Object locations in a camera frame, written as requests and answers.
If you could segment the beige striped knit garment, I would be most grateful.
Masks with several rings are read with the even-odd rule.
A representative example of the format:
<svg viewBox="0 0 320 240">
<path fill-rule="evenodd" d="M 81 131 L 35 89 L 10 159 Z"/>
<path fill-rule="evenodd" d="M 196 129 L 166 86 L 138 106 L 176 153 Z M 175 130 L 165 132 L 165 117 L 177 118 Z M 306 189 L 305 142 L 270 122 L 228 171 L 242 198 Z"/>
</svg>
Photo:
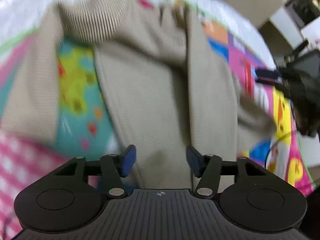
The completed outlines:
<svg viewBox="0 0 320 240">
<path fill-rule="evenodd" d="M 134 0 L 58 1 L 42 18 L 18 70 L 2 128 L 53 142 L 57 49 L 64 37 L 93 46 L 108 112 L 123 145 L 138 148 L 141 187 L 188 188 L 185 148 L 234 160 L 276 131 L 274 120 L 212 51 L 195 10 L 147 9 Z"/>
</svg>

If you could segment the white cabinet furniture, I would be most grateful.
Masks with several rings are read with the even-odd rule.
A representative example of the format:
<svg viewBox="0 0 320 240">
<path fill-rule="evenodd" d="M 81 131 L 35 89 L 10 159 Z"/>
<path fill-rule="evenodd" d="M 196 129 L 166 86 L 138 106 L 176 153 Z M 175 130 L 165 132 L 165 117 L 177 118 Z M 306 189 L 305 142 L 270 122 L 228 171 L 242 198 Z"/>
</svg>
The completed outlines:
<svg viewBox="0 0 320 240">
<path fill-rule="evenodd" d="M 282 5 L 270 16 L 268 21 L 259 28 L 259 32 L 276 64 L 284 63 L 284 56 L 304 41 L 299 26 L 285 5 Z"/>
</svg>

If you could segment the colourful cartoon play mat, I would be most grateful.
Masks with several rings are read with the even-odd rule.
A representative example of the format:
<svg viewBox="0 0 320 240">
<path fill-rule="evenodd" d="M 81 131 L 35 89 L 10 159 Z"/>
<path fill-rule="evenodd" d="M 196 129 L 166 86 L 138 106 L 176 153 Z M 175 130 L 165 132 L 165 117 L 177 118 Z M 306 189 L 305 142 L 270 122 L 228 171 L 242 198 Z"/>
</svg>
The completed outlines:
<svg viewBox="0 0 320 240">
<path fill-rule="evenodd" d="M 182 2 L 160 6 L 135 2 L 147 9 L 169 5 L 195 10 Z M 86 182 L 57 176 L 54 171 L 61 165 L 52 164 L 51 156 L 27 154 L 21 162 L 30 163 L 40 178 L 15 198 L 14 211 L 22 226 L 17 239 L 319 239 L 312 219 L 319 209 L 319 189 L 300 156 L 292 103 L 274 87 L 256 83 L 257 68 L 279 69 L 260 61 L 218 23 L 198 18 L 212 51 L 228 63 L 240 86 L 276 125 L 270 137 L 237 153 L 234 160 L 221 158 L 236 161 L 247 157 L 263 167 L 266 175 L 238 181 L 234 176 L 222 176 L 213 197 L 194 196 L 200 179 L 191 169 L 191 187 L 141 187 L 133 173 L 138 156 L 135 145 L 135 164 L 122 178 L 127 196 L 109 197 L 100 176 L 89 176 Z M 95 161 L 123 153 L 130 144 L 123 145 L 116 134 L 98 80 L 93 46 L 68 36 L 56 53 L 61 91 L 55 140 L 36 141 L 2 128 L 4 110 L 26 54 L 1 96 L 2 132 L 21 138 L 25 148 L 51 146 L 69 161 L 78 156 Z"/>
</svg>

